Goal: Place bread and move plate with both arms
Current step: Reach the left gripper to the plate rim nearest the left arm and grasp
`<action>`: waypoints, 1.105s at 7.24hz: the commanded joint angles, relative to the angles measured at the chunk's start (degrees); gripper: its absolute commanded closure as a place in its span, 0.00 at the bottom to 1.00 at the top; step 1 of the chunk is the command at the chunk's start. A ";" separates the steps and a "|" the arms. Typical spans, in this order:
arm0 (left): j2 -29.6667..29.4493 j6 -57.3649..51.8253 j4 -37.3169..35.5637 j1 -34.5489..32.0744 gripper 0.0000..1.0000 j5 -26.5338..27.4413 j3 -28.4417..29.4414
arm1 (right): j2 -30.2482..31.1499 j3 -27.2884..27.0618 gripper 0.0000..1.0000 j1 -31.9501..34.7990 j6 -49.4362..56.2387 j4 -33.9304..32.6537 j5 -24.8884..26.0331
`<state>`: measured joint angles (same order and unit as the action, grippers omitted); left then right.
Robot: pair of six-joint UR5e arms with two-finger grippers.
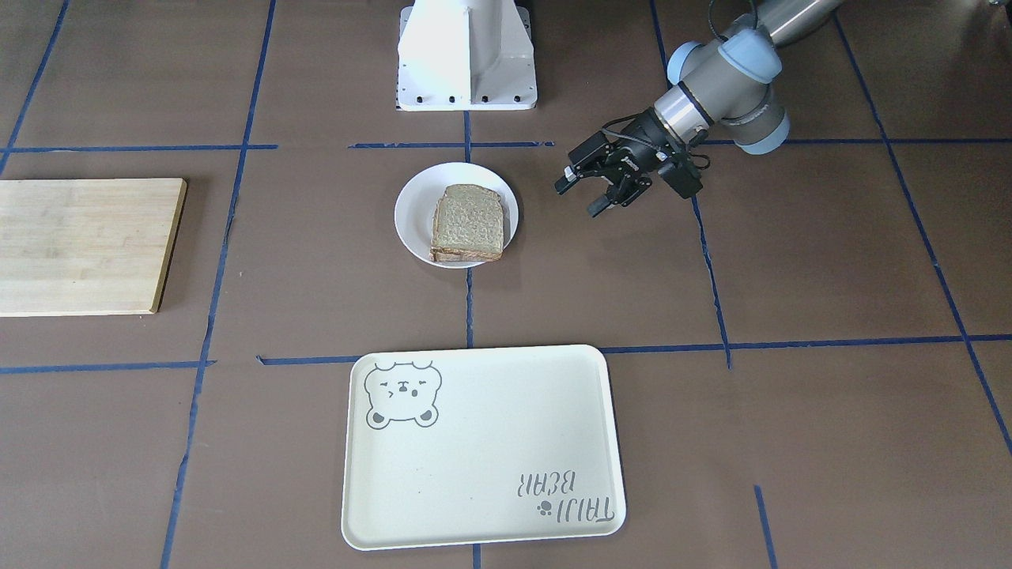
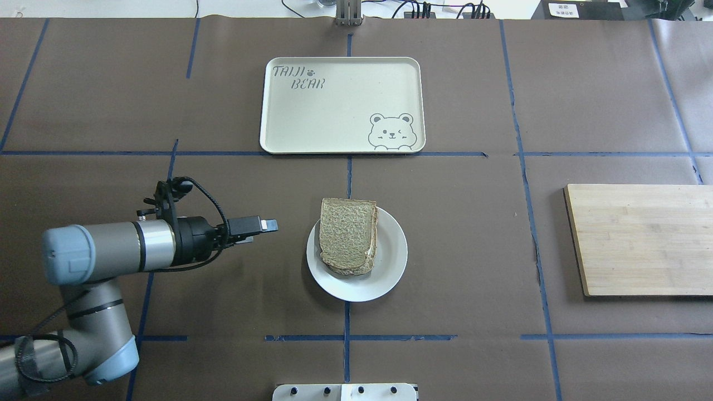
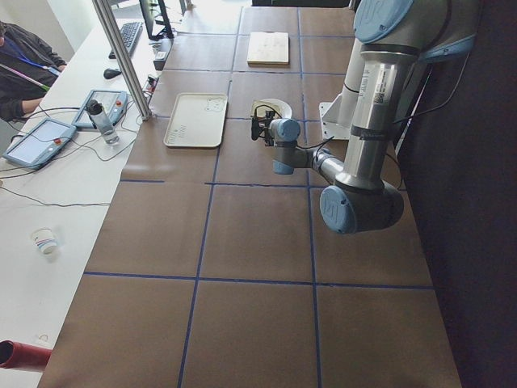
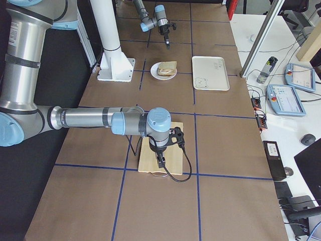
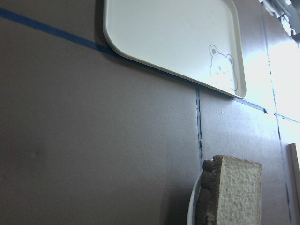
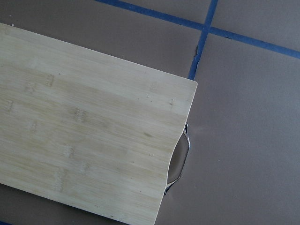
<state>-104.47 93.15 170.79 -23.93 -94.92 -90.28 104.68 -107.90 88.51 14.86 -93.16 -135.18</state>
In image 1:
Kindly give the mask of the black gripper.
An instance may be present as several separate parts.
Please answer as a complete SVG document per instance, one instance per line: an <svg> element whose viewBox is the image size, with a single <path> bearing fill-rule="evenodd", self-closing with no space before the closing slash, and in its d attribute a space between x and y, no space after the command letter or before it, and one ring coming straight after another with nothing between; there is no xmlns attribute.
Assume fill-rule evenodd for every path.
<svg viewBox="0 0 1012 569"><path fill-rule="evenodd" d="M635 202L653 185L650 175L672 153L687 153L687 145L669 132L657 111L646 109L604 123L602 133L592 134L568 153L568 166L553 188L562 195L584 178L604 178L610 187L587 206L590 217L597 217L614 206ZM616 183L616 171L630 178Z"/></svg>

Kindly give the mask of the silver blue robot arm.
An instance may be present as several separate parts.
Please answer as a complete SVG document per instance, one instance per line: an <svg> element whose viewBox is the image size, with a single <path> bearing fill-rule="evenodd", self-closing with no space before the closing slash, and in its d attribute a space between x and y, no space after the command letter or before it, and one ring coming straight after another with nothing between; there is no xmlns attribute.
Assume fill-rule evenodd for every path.
<svg viewBox="0 0 1012 569"><path fill-rule="evenodd" d="M819 28L836 1L752 1L708 43L688 42L671 55L669 89L641 113L604 123L568 155L554 183L566 194L586 178L602 178L607 190L588 206L592 217L632 204L659 177L681 198L701 191L708 159L695 154L716 128L749 155L779 148L791 120L773 84L782 72L778 48Z"/></svg>

